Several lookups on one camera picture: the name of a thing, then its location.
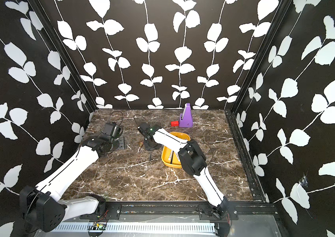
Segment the yellow plastic storage box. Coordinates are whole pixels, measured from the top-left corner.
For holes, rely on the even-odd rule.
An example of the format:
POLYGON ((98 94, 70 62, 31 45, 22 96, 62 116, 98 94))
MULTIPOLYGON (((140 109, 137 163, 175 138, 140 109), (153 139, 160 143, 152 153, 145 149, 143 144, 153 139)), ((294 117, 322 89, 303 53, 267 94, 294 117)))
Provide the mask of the yellow plastic storage box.
MULTIPOLYGON (((182 132, 170 132, 170 134, 186 140, 186 141, 190 141, 191 138, 188 134, 186 133, 182 133, 182 132)), ((164 163, 164 165, 171 167, 171 168, 182 168, 181 162, 179 157, 169 148, 167 148, 166 146, 164 146, 163 151, 162 151, 162 155, 161 155, 161 160, 164 163)))

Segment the white handled spoon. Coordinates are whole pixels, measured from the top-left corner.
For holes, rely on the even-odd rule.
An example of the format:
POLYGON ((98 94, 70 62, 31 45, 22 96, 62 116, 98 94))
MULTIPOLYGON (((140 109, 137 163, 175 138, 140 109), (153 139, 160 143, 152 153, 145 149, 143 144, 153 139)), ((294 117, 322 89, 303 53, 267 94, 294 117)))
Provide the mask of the white handled spoon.
POLYGON ((173 156, 174 156, 174 151, 171 150, 170 155, 169 155, 169 162, 170 162, 170 164, 173 163, 173 156))

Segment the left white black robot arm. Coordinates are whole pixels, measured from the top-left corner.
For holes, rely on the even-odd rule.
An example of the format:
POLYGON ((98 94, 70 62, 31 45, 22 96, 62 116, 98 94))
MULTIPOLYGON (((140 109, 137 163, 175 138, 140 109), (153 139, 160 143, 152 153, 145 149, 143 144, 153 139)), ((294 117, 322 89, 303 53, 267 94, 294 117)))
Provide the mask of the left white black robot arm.
POLYGON ((125 148, 124 137, 108 141, 100 136, 91 136, 85 140, 73 156, 48 178, 34 187, 26 186, 21 190, 19 204, 25 223, 35 230, 50 232, 61 222, 82 215, 103 220, 107 211, 105 198, 90 194, 84 198, 63 200, 62 196, 100 156, 125 148))

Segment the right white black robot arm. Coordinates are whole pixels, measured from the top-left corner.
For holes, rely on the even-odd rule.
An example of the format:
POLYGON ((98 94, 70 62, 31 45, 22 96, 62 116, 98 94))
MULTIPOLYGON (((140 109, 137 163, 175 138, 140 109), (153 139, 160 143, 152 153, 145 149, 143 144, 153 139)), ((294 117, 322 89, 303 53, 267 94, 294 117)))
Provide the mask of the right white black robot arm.
POLYGON ((210 175, 206 156, 197 141, 181 139, 159 125, 150 126, 146 122, 141 123, 137 129, 144 136, 144 141, 149 147, 156 148, 162 145, 178 155, 183 170, 193 176, 205 192, 207 200, 212 206, 212 215, 216 219, 230 217, 228 199, 219 190, 210 175))

